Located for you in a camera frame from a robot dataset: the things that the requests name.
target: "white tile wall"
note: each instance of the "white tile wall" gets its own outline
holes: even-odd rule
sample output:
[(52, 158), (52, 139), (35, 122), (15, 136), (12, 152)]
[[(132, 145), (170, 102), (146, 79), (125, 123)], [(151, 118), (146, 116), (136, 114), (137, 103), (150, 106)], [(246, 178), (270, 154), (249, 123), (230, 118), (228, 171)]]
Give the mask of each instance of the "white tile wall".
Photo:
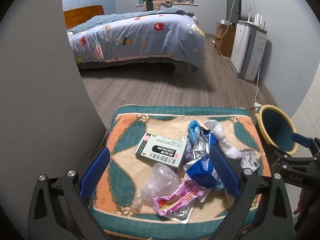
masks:
[[(320, 137), (320, 63), (308, 93), (291, 120), (303, 136)], [(294, 156), (311, 157), (311, 153), (299, 146)]]

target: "television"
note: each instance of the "television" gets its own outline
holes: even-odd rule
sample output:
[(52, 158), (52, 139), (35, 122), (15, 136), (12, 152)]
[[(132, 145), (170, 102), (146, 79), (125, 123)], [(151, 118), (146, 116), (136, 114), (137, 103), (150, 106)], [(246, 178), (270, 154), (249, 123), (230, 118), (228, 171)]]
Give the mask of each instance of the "television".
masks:
[(237, 24), (238, 21), (241, 18), (241, 0), (235, 0), (235, 3), (233, 5), (233, 0), (227, 0), (227, 18), (226, 20), (228, 21), (230, 18), (230, 23)]

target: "trash can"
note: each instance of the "trash can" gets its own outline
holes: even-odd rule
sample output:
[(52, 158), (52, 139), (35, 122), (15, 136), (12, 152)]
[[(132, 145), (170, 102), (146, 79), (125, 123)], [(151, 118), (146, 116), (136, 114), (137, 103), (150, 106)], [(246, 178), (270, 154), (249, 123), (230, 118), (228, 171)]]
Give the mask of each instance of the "trash can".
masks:
[(257, 118), (256, 129), (269, 165), (276, 161), (271, 145), (279, 147), (289, 155), (297, 151), (298, 144), (291, 139), (296, 129), (285, 112), (278, 107), (264, 105), (258, 108), (254, 116)]

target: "window sill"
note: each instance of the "window sill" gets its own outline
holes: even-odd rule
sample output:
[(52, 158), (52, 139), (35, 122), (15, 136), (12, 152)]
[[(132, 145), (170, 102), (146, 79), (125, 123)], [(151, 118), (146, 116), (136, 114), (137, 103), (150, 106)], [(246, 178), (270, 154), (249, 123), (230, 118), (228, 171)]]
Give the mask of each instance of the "window sill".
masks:
[(174, 2), (174, 3), (172, 3), (172, 4), (199, 6), (199, 5), (197, 5), (196, 3), (183, 3), (183, 2)]

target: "screw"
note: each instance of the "screw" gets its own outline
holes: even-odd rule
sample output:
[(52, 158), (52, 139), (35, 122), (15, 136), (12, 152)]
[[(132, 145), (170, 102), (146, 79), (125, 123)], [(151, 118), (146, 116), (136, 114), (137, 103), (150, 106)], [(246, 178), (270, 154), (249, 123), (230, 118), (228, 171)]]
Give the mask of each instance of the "screw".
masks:
[(40, 175), (39, 181), (43, 181), (43, 180), (45, 180), (45, 175)]
[(74, 171), (74, 170), (68, 171), (69, 177), (73, 177), (75, 174), (76, 174), (76, 171)]
[(275, 173), (275, 178), (276, 179), (281, 179), (281, 175), (279, 173)]
[(247, 174), (247, 175), (251, 175), (252, 174), (252, 170), (250, 170), (250, 169), (244, 169), (244, 174)]

